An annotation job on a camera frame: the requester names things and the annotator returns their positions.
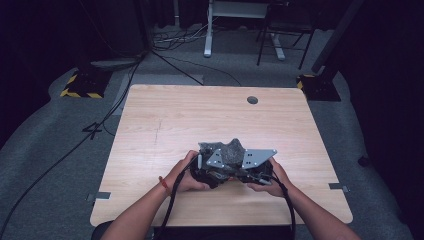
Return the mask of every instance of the red string bracelet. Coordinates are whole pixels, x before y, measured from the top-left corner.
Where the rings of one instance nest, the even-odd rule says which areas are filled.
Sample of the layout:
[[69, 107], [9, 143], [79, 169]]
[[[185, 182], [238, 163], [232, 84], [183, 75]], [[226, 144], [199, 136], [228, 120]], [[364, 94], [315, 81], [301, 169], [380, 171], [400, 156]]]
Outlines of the red string bracelet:
[[168, 196], [171, 196], [171, 189], [169, 189], [168, 184], [166, 184], [162, 176], [159, 176], [159, 182], [166, 189], [166, 193], [168, 194]]

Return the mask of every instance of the chair leg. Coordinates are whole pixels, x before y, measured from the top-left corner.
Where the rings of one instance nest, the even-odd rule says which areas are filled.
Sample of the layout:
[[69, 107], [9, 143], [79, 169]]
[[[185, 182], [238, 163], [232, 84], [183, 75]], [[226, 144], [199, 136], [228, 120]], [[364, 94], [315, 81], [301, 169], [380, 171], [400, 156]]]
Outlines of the chair leg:
[[259, 40], [259, 36], [261, 36], [261, 33], [262, 33], [262, 29], [261, 29], [261, 30], [259, 30], [258, 36], [256, 36], [256, 42], [258, 42], [258, 40]]
[[262, 50], [264, 48], [265, 43], [266, 30], [267, 28], [265, 27], [262, 32], [261, 49], [259, 50], [258, 62], [256, 63], [257, 66], [259, 66], [259, 62], [261, 61]]
[[303, 53], [302, 60], [300, 61], [299, 70], [302, 69], [303, 61], [305, 60], [306, 53], [309, 49], [309, 44], [311, 43], [312, 37], [314, 36], [315, 29], [313, 29], [309, 35], [308, 43], [306, 44], [305, 52]]
[[293, 47], [296, 46], [296, 44], [299, 42], [299, 40], [303, 37], [303, 33], [300, 34], [300, 36], [296, 39], [296, 42], [293, 43]]

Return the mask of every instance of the person's left hand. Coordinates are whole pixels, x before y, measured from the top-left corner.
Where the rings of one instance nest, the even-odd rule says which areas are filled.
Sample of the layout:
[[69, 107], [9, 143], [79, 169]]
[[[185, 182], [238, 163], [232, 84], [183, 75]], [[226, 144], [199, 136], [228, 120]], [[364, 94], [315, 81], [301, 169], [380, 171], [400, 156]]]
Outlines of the person's left hand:
[[[174, 187], [175, 180], [181, 171], [190, 163], [190, 160], [196, 157], [197, 152], [190, 150], [186, 157], [183, 160], [180, 160], [168, 173], [165, 177], [165, 182], [168, 185], [169, 189], [172, 190]], [[181, 180], [180, 185], [178, 186], [178, 192], [187, 191], [190, 189], [196, 190], [207, 190], [210, 189], [209, 185], [206, 183], [201, 183], [196, 181], [190, 174], [190, 170], [186, 170], [183, 179]]]

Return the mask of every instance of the chair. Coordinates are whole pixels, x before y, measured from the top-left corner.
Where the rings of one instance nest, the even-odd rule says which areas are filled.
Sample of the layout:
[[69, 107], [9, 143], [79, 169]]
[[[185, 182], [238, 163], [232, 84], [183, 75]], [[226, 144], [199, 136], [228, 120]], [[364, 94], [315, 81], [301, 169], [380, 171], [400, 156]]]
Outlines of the chair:
[[[267, 33], [286, 34], [299, 36], [291, 48], [293, 50], [303, 50], [302, 60], [300, 61], [299, 69], [302, 68], [303, 61], [305, 60], [306, 53], [309, 49], [312, 37], [315, 32], [313, 14], [304, 7], [299, 0], [277, 0], [271, 2], [267, 7], [264, 25], [259, 31], [256, 42], [262, 34], [261, 48], [259, 51], [258, 62], [259, 66], [264, 47], [265, 37]], [[304, 34], [309, 34], [308, 43], [304, 49], [294, 48]]]

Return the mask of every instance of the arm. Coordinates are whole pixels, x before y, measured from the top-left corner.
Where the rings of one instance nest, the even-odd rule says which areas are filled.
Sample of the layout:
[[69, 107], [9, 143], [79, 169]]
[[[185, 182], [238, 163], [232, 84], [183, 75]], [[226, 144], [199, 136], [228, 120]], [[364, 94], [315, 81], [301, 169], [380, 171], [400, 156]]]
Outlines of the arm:
[[[270, 162], [277, 177], [287, 187], [294, 209], [303, 219], [314, 239], [360, 239], [346, 224], [296, 188], [274, 158], [271, 158]], [[273, 196], [283, 197], [283, 192], [276, 183], [271, 186], [248, 183], [247, 186], [258, 192], [266, 191]]]
[[[188, 152], [187, 156], [183, 160], [180, 160], [165, 177], [164, 180], [170, 189], [173, 188], [178, 174], [180, 174], [196, 154], [195, 151]], [[205, 190], [209, 189], [209, 186], [194, 180], [190, 175], [190, 171], [187, 171], [178, 187], [178, 191], [182, 192], [189, 189]], [[146, 195], [113, 221], [103, 235], [102, 240], [143, 239], [152, 224], [156, 212], [167, 196], [166, 189], [160, 183], [156, 184]]]

